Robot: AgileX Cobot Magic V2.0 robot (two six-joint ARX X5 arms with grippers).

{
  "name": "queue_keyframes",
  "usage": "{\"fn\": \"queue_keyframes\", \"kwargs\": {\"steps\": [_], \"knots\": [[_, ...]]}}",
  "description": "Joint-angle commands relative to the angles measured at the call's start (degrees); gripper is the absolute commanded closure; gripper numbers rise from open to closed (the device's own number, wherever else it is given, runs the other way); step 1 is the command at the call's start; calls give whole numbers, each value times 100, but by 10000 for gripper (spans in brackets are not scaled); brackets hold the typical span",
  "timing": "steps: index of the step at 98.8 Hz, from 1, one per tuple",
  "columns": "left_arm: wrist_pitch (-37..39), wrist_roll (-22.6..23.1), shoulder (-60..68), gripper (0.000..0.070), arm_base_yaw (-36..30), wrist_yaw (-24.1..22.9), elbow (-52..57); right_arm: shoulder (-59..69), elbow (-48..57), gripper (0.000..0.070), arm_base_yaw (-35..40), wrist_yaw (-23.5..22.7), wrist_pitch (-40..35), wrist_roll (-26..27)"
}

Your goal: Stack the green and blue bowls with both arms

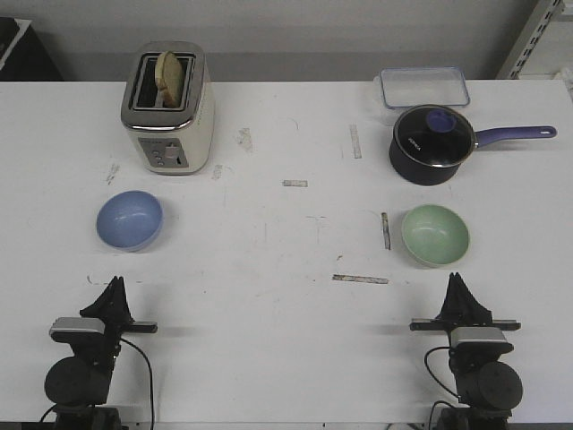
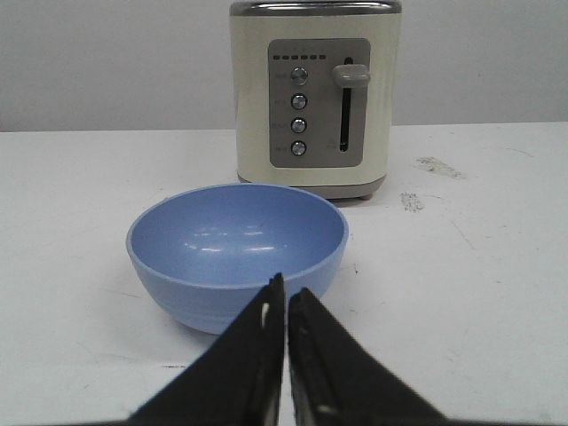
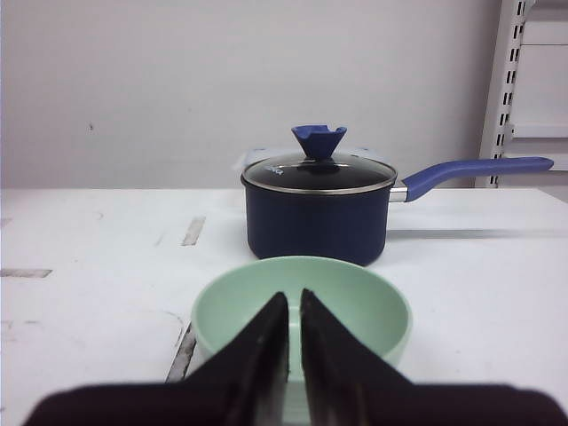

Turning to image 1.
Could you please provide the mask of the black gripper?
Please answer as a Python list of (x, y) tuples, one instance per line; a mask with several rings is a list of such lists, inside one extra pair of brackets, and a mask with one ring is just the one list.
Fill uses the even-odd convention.
[[(466, 325), (450, 323), (458, 318), (458, 307), (460, 321)], [(520, 330), (521, 323), (492, 320), (492, 312), (475, 299), (461, 275), (451, 272), (446, 296), (436, 318), (414, 318), (409, 329), (444, 331), (448, 335), (449, 368), (458, 379), (513, 351), (514, 346), (507, 341), (504, 332)]]
[[(118, 288), (119, 309), (123, 322), (112, 321), (118, 315), (115, 302), (115, 293)], [(105, 324), (105, 334), (101, 340), (88, 344), (71, 345), (75, 356), (86, 363), (95, 366), (101, 372), (112, 372), (115, 361), (121, 351), (121, 338), (125, 333), (151, 334), (158, 330), (156, 322), (136, 322), (131, 314), (125, 291), (124, 277), (114, 276), (104, 289), (102, 294), (91, 304), (80, 310), (80, 316), (86, 318), (98, 318)]]

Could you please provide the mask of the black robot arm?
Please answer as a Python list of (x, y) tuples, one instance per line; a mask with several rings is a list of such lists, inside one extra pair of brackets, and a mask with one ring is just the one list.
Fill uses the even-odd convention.
[(152, 334), (155, 322), (133, 319), (124, 278), (113, 277), (102, 294), (77, 317), (59, 317), (49, 337), (70, 346), (72, 355), (56, 362), (47, 372), (44, 391), (53, 402), (55, 429), (126, 429), (117, 408), (108, 407), (115, 362), (123, 344), (141, 353), (153, 381), (151, 363), (143, 350), (125, 334)]
[(506, 331), (517, 331), (516, 320), (496, 320), (470, 292), (461, 275), (449, 275), (446, 296), (438, 315), (432, 319), (414, 319), (411, 331), (443, 331), (449, 344), (449, 370), (456, 387), (438, 385), (452, 395), (456, 406), (445, 400), (437, 419), (429, 415), (429, 429), (507, 429), (508, 418), (522, 400), (523, 384), (517, 372), (500, 361), (514, 350)]

